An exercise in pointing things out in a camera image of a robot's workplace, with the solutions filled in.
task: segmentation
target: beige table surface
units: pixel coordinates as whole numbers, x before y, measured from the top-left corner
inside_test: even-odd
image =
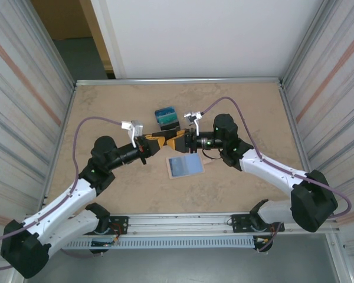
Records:
[[[78,123],[88,116],[113,120],[140,120],[143,133],[159,131],[154,111],[173,106],[181,118],[189,111],[203,111],[222,96],[231,96],[243,111],[260,150],[282,163],[301,169],[286,113],[275,83],[252,84],[153,84],[79,86],[57,162],[49,201],[73,182],[72,143]],[[239,135],[250,142],[235,107],[222,101],[200,121],[202,131],[211,131],[214,117],[230,113]],[[80,130],[77,161],[80,171],[90,158],[94,141],[112,136],[118,146],[129,141],[127,132],[103,121],[88,121]],[[216,150],[208,152],[218,156]],[[166,158],[182,153],[164,147],[155,156],[114,171],[114,182],[95,199],[111,213],[243,212],[261,199],[287,199],[272,185],[248,173],[227,167],[222,160],[205,165],[205,173],[170,180]]]

